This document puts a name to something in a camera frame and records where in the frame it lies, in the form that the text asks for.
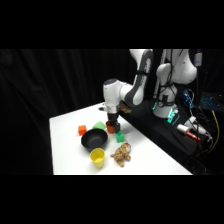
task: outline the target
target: black curtain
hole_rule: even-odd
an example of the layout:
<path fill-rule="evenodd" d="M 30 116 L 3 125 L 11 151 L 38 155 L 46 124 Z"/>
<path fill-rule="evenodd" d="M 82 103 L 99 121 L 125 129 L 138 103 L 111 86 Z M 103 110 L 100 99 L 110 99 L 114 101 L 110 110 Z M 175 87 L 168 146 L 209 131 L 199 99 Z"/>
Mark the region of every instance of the black curtain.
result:
<path fill-rule="evenodd" d="M 224 94 L 224 51 L 203 52 L 205 88 Z M 162 50 L 154 54 L 149 98 Z M 133 83 L 136 67 L 128 49 L 0 50 L 0 173 L 53 174 L 49 118 L 103 102 L 104 81 Z"/>

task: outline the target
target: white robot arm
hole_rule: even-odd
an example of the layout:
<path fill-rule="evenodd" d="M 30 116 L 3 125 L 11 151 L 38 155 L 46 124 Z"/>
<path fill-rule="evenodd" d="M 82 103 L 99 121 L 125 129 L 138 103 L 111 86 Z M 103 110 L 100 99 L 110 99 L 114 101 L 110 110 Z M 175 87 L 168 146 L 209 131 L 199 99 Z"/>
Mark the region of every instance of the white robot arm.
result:
<path fill-rule="evenodd" d="M 175 104 L 177 89 L 173 83 L 189 84 L 197 75 L 189 58 L 189 49 L 167 49 L 167 59 L 171 64 L 163 64 L 157 70 L 161 88 L 154 114 L 160 118 L 169 118 Z"/>
<path fill-rule="evenodd" d="M 117 79 L 110 79 L 103 86 L 108 119 L 114 126 L 116 133 L 120 131 L 120 124 L 117 121 L 120 101 L 123 101 L 130 108 L 142 103 L 145 86 L 153 64 L 152 49 L 130 49 L 130 53 L 137 62 L 134 84 L 130 85 Z"/>

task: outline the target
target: red block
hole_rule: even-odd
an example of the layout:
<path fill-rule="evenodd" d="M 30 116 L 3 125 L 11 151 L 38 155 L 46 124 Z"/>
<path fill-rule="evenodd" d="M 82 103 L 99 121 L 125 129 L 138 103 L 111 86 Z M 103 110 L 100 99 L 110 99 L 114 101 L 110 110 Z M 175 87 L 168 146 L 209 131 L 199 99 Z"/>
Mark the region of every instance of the red block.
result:
<path fill-rule="evenodd" d="M 87 132 L 86 126 L 79 126 L 79 135 L 83 136 Z"/>

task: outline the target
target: bowl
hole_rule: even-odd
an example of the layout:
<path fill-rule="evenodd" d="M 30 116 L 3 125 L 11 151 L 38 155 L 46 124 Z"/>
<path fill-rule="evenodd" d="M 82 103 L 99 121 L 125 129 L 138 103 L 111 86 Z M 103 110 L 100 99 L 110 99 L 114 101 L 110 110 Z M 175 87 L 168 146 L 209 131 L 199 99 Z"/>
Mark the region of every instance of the bowl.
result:
<path fill-rule="evenodd" d="M 82 136 L 81 143 L 91 153 L 96 148 L 104 149 L 107 140 L 108 135 L 104 130 L 92 129 Z"/>

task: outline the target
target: white tabletop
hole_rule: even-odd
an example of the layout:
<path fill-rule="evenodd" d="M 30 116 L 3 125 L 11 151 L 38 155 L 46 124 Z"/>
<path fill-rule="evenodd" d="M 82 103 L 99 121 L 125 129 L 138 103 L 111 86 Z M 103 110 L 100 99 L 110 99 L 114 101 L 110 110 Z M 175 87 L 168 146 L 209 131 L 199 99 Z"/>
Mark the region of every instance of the white tabletop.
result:
<path fill-rule="evenodd" d="M 55 175 L 191 175 L 184 167 L 167 155 L 122 117 L 119 117 L 125 138 L 132 146 L 131 161 L 121 168 L 111 154 L 122 145 L 115 135 L 108 134 L 105 147 L 105 165 L 94 167 L 89 152 L 81 144 L 78 126 L 87 130 L 99 121 L 106 123 L 107 114 L 99 111 L 103 104 L 78 110 L 50 119 L 53 170 Z"/>

